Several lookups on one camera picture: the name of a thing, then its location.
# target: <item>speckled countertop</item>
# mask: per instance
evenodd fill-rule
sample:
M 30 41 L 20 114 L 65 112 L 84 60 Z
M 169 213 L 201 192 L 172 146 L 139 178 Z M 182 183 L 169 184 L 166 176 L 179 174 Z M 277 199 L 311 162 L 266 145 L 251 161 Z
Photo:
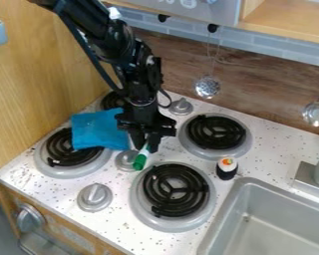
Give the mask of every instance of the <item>speckled countertop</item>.
M 170 93 L 174 100 L 180 95 Z M 283 189 L 298 192 L 291 183 L 301 160 L 315 164 L 319 159 L 319 135 L 276 124 L 260 118 L 188 99 L 194 106 L 193 115 L 220 113 L 239 119 L 251 130 L 254 142 L 248 154 L 239 159 L 239 176 L 251 176 Z M 92 111 L 94 105 L 86 108 Z M 191 118 L 177 117 L 177 129 Z M 44 176 L 35 167 L 33 147 L 23 152 L 0 169 L 0 181 L 23 195 L 37 200 L 41 205 L 94 233 L 102 240 L 128 254 L 170 255 L 196 254 L 196 249 L 208 226 L 229 191 L 233 180 L 221 181 L 215 175 L 215 162 L 200 159 L 181 147 L 177 137 L 165 139 L 159 152 L 152 155 L 148 165 L 159 161 L 180 161 L 203 170 L 212 180 L 217 192 L 213 215 L 199 228 L 168 234 L 153 230 L 139 222 L 130 210 L 129 189 L 137 172 L 127 173 L 114 167 L 115 151 L 110 161 L 100 170 L 81 178 L 54 179 Z M 78 192 L 85 186 L 99 182 L 107 185 L 114 194 L 112 204 L 94 214 L 77 206 Z

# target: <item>blue towel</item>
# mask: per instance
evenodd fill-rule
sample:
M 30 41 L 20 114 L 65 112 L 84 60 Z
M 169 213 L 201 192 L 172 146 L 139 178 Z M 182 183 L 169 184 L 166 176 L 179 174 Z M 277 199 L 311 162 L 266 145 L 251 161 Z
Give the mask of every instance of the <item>blue towel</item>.
M 72 144 L 74 149 L 103 146 L 111 149 L 129 149 L 126 131 L 117 129 L 115 115 L 121 108 L 71 117 Z

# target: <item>sink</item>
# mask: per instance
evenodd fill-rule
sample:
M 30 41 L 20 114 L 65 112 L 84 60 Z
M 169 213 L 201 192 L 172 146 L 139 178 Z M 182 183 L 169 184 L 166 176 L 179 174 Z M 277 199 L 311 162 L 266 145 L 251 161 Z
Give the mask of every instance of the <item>sink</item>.
M 319 203 L 254 178 L 237 179 L 198 255 L 319 255 Z

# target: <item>burner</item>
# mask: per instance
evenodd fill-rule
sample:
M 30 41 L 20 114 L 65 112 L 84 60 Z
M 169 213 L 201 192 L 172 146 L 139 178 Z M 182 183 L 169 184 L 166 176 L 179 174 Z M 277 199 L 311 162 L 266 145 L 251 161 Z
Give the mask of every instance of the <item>burner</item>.
M 178 233 L 202 225 L 216 204 L 208 176 L 190 165 L 167 162 L 143 170 L 130 191 L 130 207 L 143 224 Z
M 198 116 L 188 124 L 187 133 L 198 146 L 210 149 L 234 148 L 246 137 L 239 123 L 225 117 Z
M 53 178 L 77 178 L 100 169 L 112 151 L 103 147 L 75 150 L 72 147 L 72 130 L 69 127 L 47 135 L 34 153 L 36 167 Z
M 92 147 L 74 150 L 72 147 L 72 130 L 64 128 L 48 138 L 46 149 L 49 153 L 48 164 L 54 166 L 75 166 L 97 157 L 104 148 Z
M 190 153 L 208 160 L 240 157 L 252 146 L 252 134 L 237 119 L 219 114 L 195 116 L 180 128 L 178 139 Z
M 114 108 L 123 108 L 127 102 L 116 92 L 110 92 L 102 99 L 100 110 L 109 110 Z
M 179 164 L 154 166 L 145 176 L 143 188 L 156 217 L 190 215 L 208 198 L 208 184 L 202 176 Z

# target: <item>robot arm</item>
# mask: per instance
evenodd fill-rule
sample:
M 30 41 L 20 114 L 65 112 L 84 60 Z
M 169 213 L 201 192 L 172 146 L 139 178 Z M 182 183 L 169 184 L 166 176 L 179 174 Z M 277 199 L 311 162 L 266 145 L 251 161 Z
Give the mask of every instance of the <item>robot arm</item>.
M 127 23 L 111 19 L 109 10 L 98 0 L 29 1 L 60 17 L 100 75 L 128 102 L 116 119 L 118 128 L 128 131 L 136 149 L 147 142 L 153 153 L 158 151 L 163 136 L 175 136 L 175 121 L 159 112 L 158 92 L 164 93 L 160 58 L 135 38 Z M 100 61 L 113 66 L 121 87 L 112 81 Z

